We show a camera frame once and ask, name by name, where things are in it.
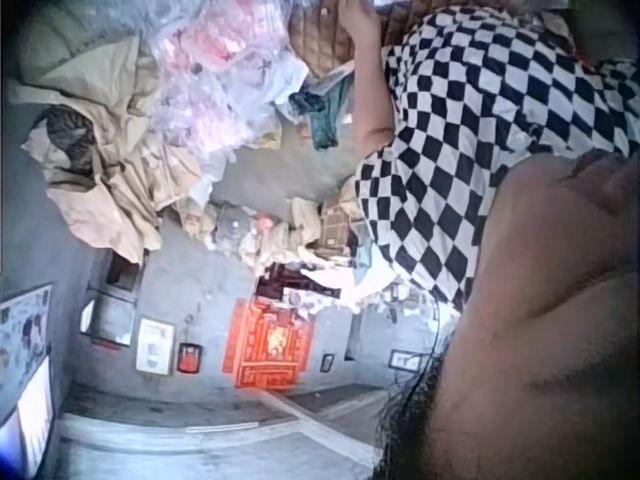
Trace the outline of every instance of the dark hair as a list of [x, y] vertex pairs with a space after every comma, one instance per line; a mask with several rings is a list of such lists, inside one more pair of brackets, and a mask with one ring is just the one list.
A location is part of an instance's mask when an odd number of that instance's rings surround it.
[[424, 370], [402, 386], [382, 410], [376, 431], [376, 446], [382, 455], [371, 480], [433, 478], [426, 433], [445, 354], [446, 347], [440, 355], [432, 354]]

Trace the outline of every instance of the quilted cushion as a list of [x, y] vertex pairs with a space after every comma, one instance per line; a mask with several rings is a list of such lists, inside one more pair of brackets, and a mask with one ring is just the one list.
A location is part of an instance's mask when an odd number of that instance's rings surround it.
[[[353, 58], [353, 43], [338, 22], [339, 0], [320, 0], [315, 7], [296, 5], [289, 22], [294, 51], [319, 78]], [[397, 45], [426, 15], [451, 5], [481, 5], [517, 10], [518, 0], [409, 0], [377, 9], [382, 44]]]

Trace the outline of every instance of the skin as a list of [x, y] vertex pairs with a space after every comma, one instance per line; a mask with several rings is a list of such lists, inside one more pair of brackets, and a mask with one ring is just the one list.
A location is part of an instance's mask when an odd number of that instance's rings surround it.
[[364, 158], [393, 140], [395, 119], [380, 61], [380, 18], [366, 0], [341, 0], [340, 24], [354, 43], [354, 147]]
[[[393, 139], [380, 24], [364, 0], [340, 19], [368, 156]], [[507, 175], [424, 425], [424, 478], [640, 478], [637, 185], [637, 161], [602, 153]]]

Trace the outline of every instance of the person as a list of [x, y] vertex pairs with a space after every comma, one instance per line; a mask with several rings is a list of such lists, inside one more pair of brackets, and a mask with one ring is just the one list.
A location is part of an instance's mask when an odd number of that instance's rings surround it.
[[370, 231], [462, 312], [383, 416], [372, 478], [640, 478], [638, 71], [468, 7], [383, 69], [374, 10], [339, 8]]

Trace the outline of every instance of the checkered dress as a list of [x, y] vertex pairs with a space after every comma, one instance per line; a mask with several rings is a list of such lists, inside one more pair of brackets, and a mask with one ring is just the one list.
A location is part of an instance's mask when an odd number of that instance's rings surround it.
[[545, 38], [507, 14], [449, 8], [387, 57], [396, 134], [361, 164], [358, 196], [396, 272], [460, 310], [511, 167], [542, 152], [639, 148], [636, 68], [595, 72]]

